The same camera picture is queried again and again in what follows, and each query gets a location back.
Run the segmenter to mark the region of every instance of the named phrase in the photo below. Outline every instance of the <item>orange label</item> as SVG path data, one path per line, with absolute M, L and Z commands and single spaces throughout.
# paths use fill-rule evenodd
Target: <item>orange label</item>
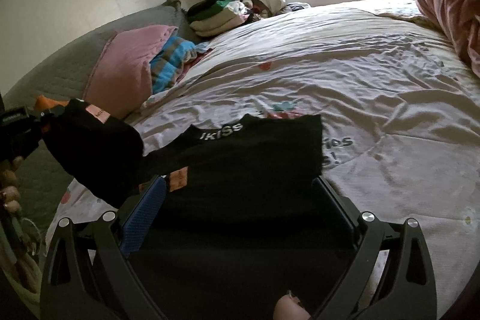
M 170 191 L 175 191 L 187 185 L 188 167 L 170 174 Z
M 105 110 L 102 110 L 99 107 L 96 107 L 94 105 L 89 105 L 86 110 L 87 110 L 88 113 L 90 113 L 93 117 L 95 117 L 102 124 L 107 122 L 107 120 L 110 117 L 110 113 L 107 113 Z

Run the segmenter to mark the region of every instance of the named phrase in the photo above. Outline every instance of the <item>white bedsheet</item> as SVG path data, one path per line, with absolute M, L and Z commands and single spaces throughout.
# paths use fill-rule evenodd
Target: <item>white bedsheet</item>
M 410 1 L 364 1 L 235 29 L 129 121 L 148 153 L 190 124 L 321 113 L 327 179 L 361 211 L 420 222 L 440 317 L 480 260 L 480 84 L 442 34 L 375 16 L 395 4 L 401 19 L 418 12 Z M 70 192 L 47 240 L 64 216 L 78 223 L 112 209 L 75 181 Z

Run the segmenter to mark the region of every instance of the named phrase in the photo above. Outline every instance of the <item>finger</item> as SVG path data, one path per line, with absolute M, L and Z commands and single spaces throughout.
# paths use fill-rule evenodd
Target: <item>finger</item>
M 23 156 L 17 156 L 12 162 L 11 162 L 11 168 L 14 171 L 17 171 L 20 165 L 23 162 Z
M 8 210 L 10 213 L 15 213 L 20 210 L 20 204 L 18 201 L 10 201 L 3 204 L 3 207 Z
M 0 182 L 2 187 L 17 187 L 17 176 L 11 170 L 5 170 L 0 173 Z
M 0 199 L 3 203 L 14 201 L 16 199 L 20 199 L 20 193 L 16 187 L 8 186 L 0 193 Z
M 299 304 L 299 300 L 295 300 L 290 295 L 284 295 L 277 305 L 273 313 L 274 320 L 308 320 L 310 314 Z

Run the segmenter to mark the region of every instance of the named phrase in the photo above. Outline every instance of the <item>metal screw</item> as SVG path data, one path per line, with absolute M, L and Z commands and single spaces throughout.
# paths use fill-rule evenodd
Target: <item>metal screw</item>
M 103 215 L 103 221 L 112 221 L 116 217 L 114 211 L 108 211 Z
M 375 220 L 374 214 L 370 213 L 369 211 L 364 212 L 361 215 L 362 219 L 364 219 L 366 222 L 371 223 L 373 220 Z
M 70 220 L 66 217 L 62 218 L 59 222 L 58 225 L 61 226 L 62 228 L 65 228 L 68 224 L 70 224 Z
M 419 225 L 419 222 L 416 219 L 408 219 L 406 223 L 412 228 L 417 228 Z

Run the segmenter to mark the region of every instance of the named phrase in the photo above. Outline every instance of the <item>pile of clothes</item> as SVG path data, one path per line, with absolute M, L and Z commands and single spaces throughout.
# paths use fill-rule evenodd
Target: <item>pile of clothes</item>
M 200 37 L 215 37 L 271 16 L 260 0 L 204 0 L 187 12 L 190 27 Z
M 311 6 L 308 3 L 292 2 L 282 7 L 278 12 L 275 13 L 275 15 L 279 16 L 280 14 L 293 13 L 294 11 L 299 11 L 299 10 L 308 9 L 308 8 L 311 8 Z

